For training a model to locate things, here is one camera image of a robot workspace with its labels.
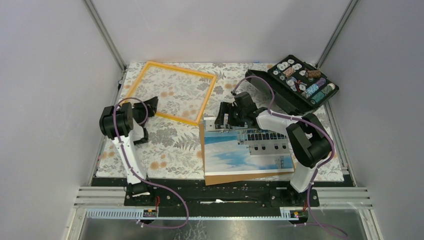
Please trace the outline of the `orange picture frame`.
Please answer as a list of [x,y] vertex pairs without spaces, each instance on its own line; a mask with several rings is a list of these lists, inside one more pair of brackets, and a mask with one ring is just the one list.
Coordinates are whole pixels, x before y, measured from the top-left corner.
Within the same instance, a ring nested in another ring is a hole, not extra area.
[[125,97],[158,97],[157,116],[197,126],[216,80],[207,72],[147,61]]

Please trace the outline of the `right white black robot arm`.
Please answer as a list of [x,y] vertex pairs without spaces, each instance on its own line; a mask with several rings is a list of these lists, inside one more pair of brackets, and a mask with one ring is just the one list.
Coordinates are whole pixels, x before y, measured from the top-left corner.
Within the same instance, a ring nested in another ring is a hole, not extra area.
[[246,91],[236,94],[233,102],[220,103],[215,126],[224,126],[224,120],[231,127],[247,126],[288,137],[298,161],[290,180],[292,189],[286,193],[287,201],[293,206],[307,199],[306,191],[312,188],[318,169],[335,155],[334,142],[316,115],[287,115],[258,107]]

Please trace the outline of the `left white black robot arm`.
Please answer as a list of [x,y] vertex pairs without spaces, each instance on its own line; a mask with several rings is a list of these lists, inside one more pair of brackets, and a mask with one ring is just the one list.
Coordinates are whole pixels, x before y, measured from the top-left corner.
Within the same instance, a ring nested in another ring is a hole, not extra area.
[[159,98],[154,96],[140,101],[129,97],[126,100],[137,102],[106,106],[99,119],[99,128],[112,141],[123,162],[127,180],[126,197],[148,206],[154,202],[155,192],[153,186],[147,183],[147,169],[139,163],[136,146],[149,141],[145,123],[155,116]]

